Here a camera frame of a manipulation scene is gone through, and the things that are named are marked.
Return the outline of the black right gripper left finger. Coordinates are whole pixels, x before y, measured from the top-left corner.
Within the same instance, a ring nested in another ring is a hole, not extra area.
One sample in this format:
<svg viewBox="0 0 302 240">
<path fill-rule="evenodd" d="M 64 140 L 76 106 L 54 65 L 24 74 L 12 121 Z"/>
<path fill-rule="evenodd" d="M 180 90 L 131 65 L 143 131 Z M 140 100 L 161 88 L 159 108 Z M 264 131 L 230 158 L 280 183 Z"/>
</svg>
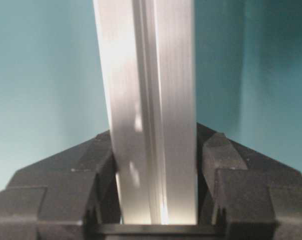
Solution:
<svg viewBox="0 0 302 240">
<path fill-rule="evenodd" d="M 0 240 L 85 240 L 120 215 L 106 131 L 15 172 L 0 191 Z"/>
</svg>

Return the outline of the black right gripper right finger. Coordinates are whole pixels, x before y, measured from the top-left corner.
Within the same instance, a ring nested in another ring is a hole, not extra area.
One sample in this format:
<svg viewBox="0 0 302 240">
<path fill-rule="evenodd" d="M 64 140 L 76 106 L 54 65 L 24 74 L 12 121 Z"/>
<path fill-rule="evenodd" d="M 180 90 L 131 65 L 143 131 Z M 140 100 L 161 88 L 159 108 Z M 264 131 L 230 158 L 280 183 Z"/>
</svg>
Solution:
<svg viewBox="0 0 302 240">
<path fill-rule="evenodd" d="M 197 125 L 199 222 L 227 240 L 302 240 L 300 171 Z"/>
</svg>

